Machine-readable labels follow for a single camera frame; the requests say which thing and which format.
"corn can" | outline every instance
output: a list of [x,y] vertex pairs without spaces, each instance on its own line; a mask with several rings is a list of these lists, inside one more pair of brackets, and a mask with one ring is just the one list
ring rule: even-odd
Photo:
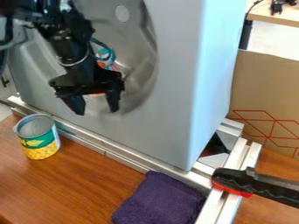
[[53,119],[48,115],[35,114],[24,117],[13,128],[30,159],[44,159],[60,148],[59,135]]

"wooden surface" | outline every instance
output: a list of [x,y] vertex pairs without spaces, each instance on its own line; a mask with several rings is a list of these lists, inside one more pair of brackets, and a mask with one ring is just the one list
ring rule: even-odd
[[[256,171],[299,181],[299,161],[271,150],[261,151]],[[299,223],[299,209],[254,195],[242,200],[234,224],[254,223],[297,224]]]
[[109,223],[143,180],[141,173],[63,137],[53,157],[27,159],[11,131],[16,121],[11,115],[0,122],[0,223]]
[[[247,1],[247,11],[256,0]],[[249,20],[259,20],[272,24],[289,25],[299,27],[299,5],[290,6],[288,4],[283,5],[283,12],[280,15],[276,13],[271,16],[270,5],[272,0],[264,0],[257,4],[249,13]]]

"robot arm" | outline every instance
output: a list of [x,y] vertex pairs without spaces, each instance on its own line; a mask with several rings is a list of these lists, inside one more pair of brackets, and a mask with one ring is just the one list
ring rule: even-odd
[[7,18],[5,45],[13,39],[12,19],[34,24],[57,53],[66,74],[49,81],[59,97],[74,113],[83,116],[86,103],[82,95],[105,93],[111,112],[119,109],[124,90],[122,74],[97,65],[90,44],[94,29],[70,0],[6,0],[0,13]]

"purple cloth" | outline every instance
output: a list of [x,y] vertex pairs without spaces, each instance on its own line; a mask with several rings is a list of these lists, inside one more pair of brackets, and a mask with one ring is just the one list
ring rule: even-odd
[[192,224],[205,196],[160,172],[149,171],[112,215],[114,224]]

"clamp handle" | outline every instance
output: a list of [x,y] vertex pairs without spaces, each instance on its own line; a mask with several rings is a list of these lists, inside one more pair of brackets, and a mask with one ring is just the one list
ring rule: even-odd
[[212,175],[212,185],[243,197],[257,194],[299,208],[299,182],[259,174],[251,167],[244,171],[219,168]]

